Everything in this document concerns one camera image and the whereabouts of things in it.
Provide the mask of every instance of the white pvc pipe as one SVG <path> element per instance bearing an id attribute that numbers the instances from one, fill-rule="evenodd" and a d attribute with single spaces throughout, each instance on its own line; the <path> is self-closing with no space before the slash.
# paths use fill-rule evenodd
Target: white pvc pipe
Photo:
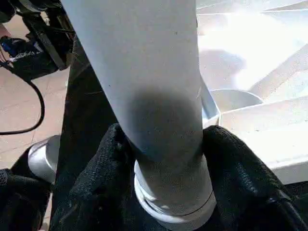
<path id="1" fill-rule="evenodd" d="M 62 0 L 62 4 L 135 147 L 136 179 L 145 200 L 154 211 L 170 216 L 202 207 L 212 187 L 201 153 L 195 2 Z"/>

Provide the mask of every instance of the beige floor tile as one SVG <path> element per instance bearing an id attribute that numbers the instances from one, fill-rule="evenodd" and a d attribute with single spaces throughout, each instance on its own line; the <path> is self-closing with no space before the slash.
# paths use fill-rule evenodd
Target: beige floor tile
<path id="1" fill-rule="evenodd" d="M 35 130 L 32 142 L 38 142 L 50 136 L 61 134 L 65 95 L 66 89 L 45 95 L 45 119 L 42 125 Z"/>
<path id="2" fill-rule="evenodd" d="M 35 91 L 27 83 L 11 73 L 5 74 L 6 79 L 4 85 L 0 88 L 0 109 L 28 100 L 36 100 L 39 102 Z M 43 95 L 46 92 L 48 81 L 49 76 L 33 80 Z"/>
<path id="3" fill-rule="evenodd" d="M 53 93 L 58 90 L 66 88 L 66 82 L 69 76 L 69 69 L 63 71 L 57 71 L 50 75 L 50 79 L 47 86 L 47 93 Z"/>
<path id="4" fill-rule="evenodd" d="M 30 144 L 0 153 L 0 169 L 11 168 L 28 147 Z"/>
<path id="5" fill-rule="evenodd" d="M 8 23 L 4 23 L 4 26 L 13 38 L 26 39 L 26 34 L 29 33 L 22 18 L 18 15 L 15 15 Z"/>
<path id="6" fill-rule="evenodd" d="M 4 36 L 11 36 L 10 32 L 5 28 L 5 26 L 3 24 L 0 25 L 0 35 Z"/>
<path id="7" fill-rule="evenodd" d="M 4 87 L 8 76 L 10 76 L 10 72 L 4 68 L 0 68 L 0 89 Z"/>
<path id="8" fill-rule="evenodd" d="M 36 100 L 0 110 L 0 131 L 29 128 L 38 120 L 40 105 Z M 19 135 L 0 136 L 0 152 L 21 147 L 32 141 L 34 131 Z"/>

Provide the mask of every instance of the white container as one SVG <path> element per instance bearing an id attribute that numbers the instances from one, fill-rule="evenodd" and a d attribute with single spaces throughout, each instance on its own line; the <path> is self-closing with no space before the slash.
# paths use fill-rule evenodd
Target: white container
<path id="1" fill-rule="evenodd" d="M 236 89 L 212 90 L 211 95 L 222 113 L 263 103 L 260 97 Z"/>

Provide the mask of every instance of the white plastic surface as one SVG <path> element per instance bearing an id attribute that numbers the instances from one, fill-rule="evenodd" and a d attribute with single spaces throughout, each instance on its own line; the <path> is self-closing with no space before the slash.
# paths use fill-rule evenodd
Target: white plastic surface
<path id="1" fill-rule="evenodd" d="M 211 94 L 220 112 L 227 112 L 263 103 L 260 97 L 242 90 L 218 89 L 211 91 Z"/>
<path id="2" fill-rule="evenodd" d="M 308 181 L 308 96 L 222 113 L 220 125 L 242 139 L 284 183 Z"/>
<path id="3" fill-rule="evenodd" d="M 154 217 L 162 226 L 172 231 L 193 231 L 203 226 L 211 217 L 216 206 L 216 199 L 212 191 L 208 200 L 198 210 L 185 216 L 166 215 L 157 212 L 149 206 L 144 197 L 144 193 L 142 192 L 142 187 L 136 177 L 134 180 L 134 186 L 137 199 L 143 209 Z"/>
<path id="4" fill-rule="evenodd" d="M 143 197 L 152 209 L 161 214 L 190 214 L 202 207 L 212 193 L 204 155 L 196 156 L 186 168 L 175 174 L 157 163 L 140 165 L 139 162 L 135 163 L 135 173 Z"/>
<path id="5" fill-rule="evenodd" d="M 200 71 L 210 90 L 251 91 L 263 99 L 308 67 L 306 41 L 267 14 L 197 17 Z"/>
<path id="6" fill-rule="evenodd" d="M 285 7 L 303 0 L 197 0 L 198 13 L 259 12 Z"/>

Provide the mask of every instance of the metal part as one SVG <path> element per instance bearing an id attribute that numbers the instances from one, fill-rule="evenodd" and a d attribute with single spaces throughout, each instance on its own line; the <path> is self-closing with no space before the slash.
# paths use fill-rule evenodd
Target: metal part
<path id="1" fill-rule="evenodd" d="M 0 23 L 7 23 L 15 15 L 16 10 L 10 2 L 4 0 L 0 3 Z"/>
<path id="2" fill-rule="evenodd" d="M 48 52 L 48 54 L 50 55 L 51 59 L 54 61 L 56 66 L 60 70 L 66 69 L 68 66 L 68 64 L 66 63 L 66 59 L 63 59 L 63 57 L 60 56 L 59 52 L 52 44 L 50 37 L 46 34 L 46 30 L 44 30 L 44 28 L 40 24 L 36 23 L 35 20 L 44 23 L 44 21 L 41 19 L 40 16 L 33 17 L 33 20 L 28 20 L 27 18 L 23 18 L 25 25 L 29 28 L 30 31 L 36 34 L 37 38 L 40 41 L 40 45 L 43 46 L 44 49 Z"/>
<path id="3" fill-rule="evenodd" d="M 34 144 L 28 154 L 28 165 L 37 177 L 53 183 L 59 157 L 60 135 L 52 136 Z"/>
<path id="4" fill-rule="evenodd" d="M 29 11 L 31 12 L 41 12 L 45 11 L 47 8 L 45 7 L 39 7 L 37 5 L 34 5 L 30 0 L 19 0 L 19 2 Z"/>
<path id="5" fill-rule="evenodd" d="M 263 103 L 260 97 L 243 90 L 217 89 L 211 94 L 222 113 Z"/>

